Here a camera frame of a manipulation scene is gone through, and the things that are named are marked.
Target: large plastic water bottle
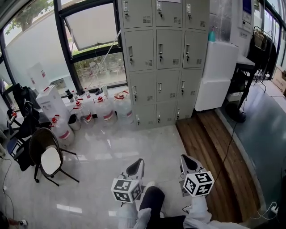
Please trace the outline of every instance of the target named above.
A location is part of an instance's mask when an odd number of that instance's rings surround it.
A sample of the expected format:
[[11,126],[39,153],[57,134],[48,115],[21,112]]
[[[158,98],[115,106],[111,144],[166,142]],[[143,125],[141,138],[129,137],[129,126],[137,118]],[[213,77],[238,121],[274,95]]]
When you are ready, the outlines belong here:
[[69,146],[75,140],[72,129],[59,115],[52,118],[51,130],[62,145]]
[[80,103],[79,99],[76,101],[76,106],[74,109],[76,110],[76,116],[80,120],[81,123],[85,124],[86,127],[92,127],[94,125],[94,119],[89,109],[84,107]]
[[97,99],[94,99],[96,104],[96,111],[98,119],[104,124],[104,126],[112,126],[116,121],[117,117],[115,115],[113,104],[109,99],[99,96]]
[[129,93],[123,91],[117,96],[114,96],[115,110],[117,111],[117,117],[120,124],[128,125],[133,123],[131,100]]

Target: office chair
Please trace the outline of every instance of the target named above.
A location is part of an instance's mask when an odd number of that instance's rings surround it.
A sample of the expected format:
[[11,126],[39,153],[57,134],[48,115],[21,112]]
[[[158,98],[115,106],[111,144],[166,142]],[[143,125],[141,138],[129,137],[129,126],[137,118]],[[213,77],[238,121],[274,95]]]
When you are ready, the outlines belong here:
[[[32,161],[37,166],[37,171],[40,169],[44,177],[56,186],[59,186],[59,184],[49,179],[49,177],[53,178],[59,171],[79,183],[77,179],[61,169],[63,164],[62,151],[76,155],[76,153],[60,148],[56,136],[48,128],[38,129],[31,137],[29,153]],[[36,173],[34,179],[36,183],[39,183]]]

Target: cardboard box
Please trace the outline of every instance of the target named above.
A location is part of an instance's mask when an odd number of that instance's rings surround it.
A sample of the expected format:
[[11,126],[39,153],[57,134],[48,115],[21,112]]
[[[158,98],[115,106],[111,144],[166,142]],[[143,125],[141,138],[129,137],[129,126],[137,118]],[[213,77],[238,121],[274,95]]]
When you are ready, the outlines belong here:
[[275,69],[275,74],[272,82],[286,94],[286,71],[284,71],[280,66],[277,66]]

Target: black pants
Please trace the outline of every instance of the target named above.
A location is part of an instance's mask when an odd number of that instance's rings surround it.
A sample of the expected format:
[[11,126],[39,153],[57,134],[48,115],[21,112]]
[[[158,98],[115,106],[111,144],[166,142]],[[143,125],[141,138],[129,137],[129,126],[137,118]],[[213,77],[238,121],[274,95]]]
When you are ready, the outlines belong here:
[[145,196],[140,205],[140,210],[151,208],[151,218],[147,229],[174,228],[183,229],[185,216],[176,216],[160,219],[160,211],[165,199],[164,193],[157,187],[150,187],[146,190]]

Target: locker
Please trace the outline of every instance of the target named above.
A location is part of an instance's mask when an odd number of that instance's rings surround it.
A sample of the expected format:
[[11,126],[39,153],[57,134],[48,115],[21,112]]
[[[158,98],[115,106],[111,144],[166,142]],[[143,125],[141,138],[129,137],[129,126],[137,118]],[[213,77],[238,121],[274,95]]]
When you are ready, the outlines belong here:
[[134,106],[133,113],[139,129],[152,128],[154,125],[154,105]]
[[153,31],[125,33],[129,71],[154,69]]
[[201,68],[206,57],[207,34],[185,32],[183,68]]
[[175,118],[176,120],[187,119],[192,117],[193,108],[195,106],[196,98],[188,100],[178,100]]
[[183,70],[179,82],[177,99],[193,98],[197,96],[202,78],[202,70]]
[[157,27],[182,27],[182,3],[156,1]]
[[165,126],[174,123],[176,101],[159,102],[156,106],[156,125]]
[[153,26],[152,0],[124,0],[122,12],[125,29]]
[[185,27],[209,30],[210,0],[186,0]]
[[157,102],[174,100],[177,95],[179,70],[157,72]]
[[154,103],[154,73],[130,74],[134,105]]
[[157,30],[158,69],[180,67],[181,44],[182,31]]

